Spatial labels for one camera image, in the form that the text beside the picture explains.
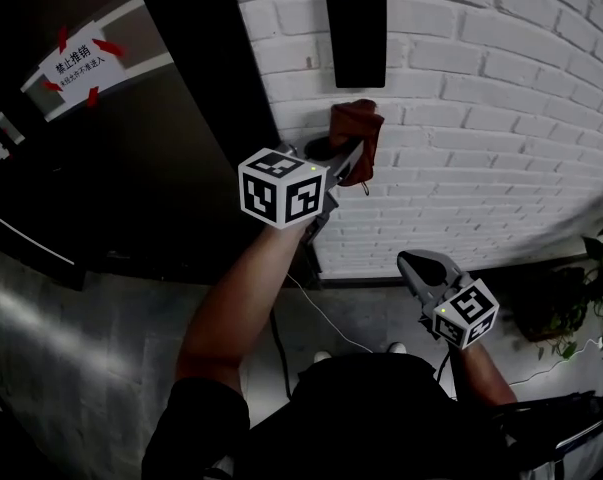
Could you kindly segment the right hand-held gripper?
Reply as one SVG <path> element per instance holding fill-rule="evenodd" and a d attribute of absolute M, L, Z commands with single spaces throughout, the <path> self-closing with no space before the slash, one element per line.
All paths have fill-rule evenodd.
<path fill-rule="evenodd" d="M 450 257 L 428 250 L 402 251 L 397 268 L 435 337 L 463 350 L 493 327 L 499 302 L 482 280 L 462 272 Z"/>

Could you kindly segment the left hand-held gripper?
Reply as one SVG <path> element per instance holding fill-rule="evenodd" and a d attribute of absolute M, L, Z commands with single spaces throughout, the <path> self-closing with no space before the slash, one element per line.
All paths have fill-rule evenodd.
<path fill-rule="evenodd" d="M 241 210 L 277 229 L 307 224 L 313 239 L 339 207 L 331 191 L 353 172 L 363 151 L 362 140 L 334 150 L 327 140 L 263 148 L 238 166 Z"/>

